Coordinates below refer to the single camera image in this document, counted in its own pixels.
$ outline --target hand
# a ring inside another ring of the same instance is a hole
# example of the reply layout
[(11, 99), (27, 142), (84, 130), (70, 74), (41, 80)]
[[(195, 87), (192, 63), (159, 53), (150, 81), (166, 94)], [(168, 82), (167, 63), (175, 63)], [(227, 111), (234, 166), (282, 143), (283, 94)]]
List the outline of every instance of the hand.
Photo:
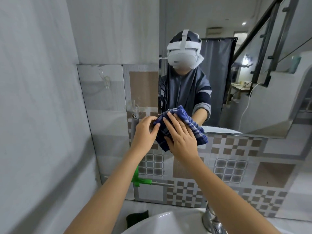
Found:
[(165, 137), (171, 153), (181, 162), (185, 161), (185, 159), (198, 157), (197, 141), (193, 131), (182, 122), (177, 114), (173, 116), (168, 112), (168, 116), (173, 126), (166, 118), (163, 118), (163, 121), (172, 136), (172, 140)]
[(160, 123), (157, 123), (150, 132), (150, 124), (156, 119), (157, 117), (153, 116), (144, 117), (140, 123), (137, 124), (130, 150), (135, 150), (136, 152), (139, 152), (139, 154), (145, 156), (145, 154), (151, 149), (160, 126)]

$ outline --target white vr headset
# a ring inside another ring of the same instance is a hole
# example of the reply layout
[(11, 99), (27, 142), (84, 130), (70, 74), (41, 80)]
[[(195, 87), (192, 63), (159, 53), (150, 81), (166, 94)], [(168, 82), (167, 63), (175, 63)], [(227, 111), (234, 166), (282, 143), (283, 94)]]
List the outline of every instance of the white vr headset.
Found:
[(179, 68), (179, 66), (185, 65), (191, 69), (195, 69), (204, 60), (203, 56), (200, 55), (201, 39), (199, 38), (198, 43), (186, 41), (187, 36), (188, 30), (183, 30), (182, 40), (169, 43), (167, 46), (168, 63), (173, 68)]

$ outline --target white sink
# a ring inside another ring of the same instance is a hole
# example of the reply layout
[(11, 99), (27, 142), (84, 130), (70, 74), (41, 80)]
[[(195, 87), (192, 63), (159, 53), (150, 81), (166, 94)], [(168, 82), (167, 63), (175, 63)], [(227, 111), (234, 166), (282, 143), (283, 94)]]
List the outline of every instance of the white sink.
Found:
[[(204, 212), (205, 209), (187, 209), (161, 213), (133, 225), (123, 234), (207, 234), (210, 232), (201, 222)], [(293, 234), (280, 228), (277, 229), (282, 234)]]

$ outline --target cleaning rag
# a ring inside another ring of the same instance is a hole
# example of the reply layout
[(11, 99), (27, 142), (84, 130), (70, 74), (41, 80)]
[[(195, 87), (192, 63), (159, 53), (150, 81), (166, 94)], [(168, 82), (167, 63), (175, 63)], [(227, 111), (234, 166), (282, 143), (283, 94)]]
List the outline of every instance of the cleaning rag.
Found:
[(208, 138), (207, 136), (204, 135), (204, 129), (193, 121), (193, 119), (186, 113), (186, 111), (182, 106), (178, 106), (177, 108), (169, 109), (166, 112), (160, 114), (158, 119), (153, 123), (154, 125), (160, 123), (159, 131), (156, 136), (156, 141), (158, 142), (159, 146), (163, 149), (163, 151), (166, 152), (169, 150), (169, 146), (164, 137), (167, 136), (169, 138), (172, 138), (166, 124), (163, 121), (163, 117), (165, 117), (166, 119), (168, 119), (169, 122), (171, 122), (171, 120), (167, 115), (169, 111), (172, 114), (177, 114), (178, 117), (189, 126), (189, 128), (193, 131), (194, 136), (197, 140), (197, 145), (208, 143)]

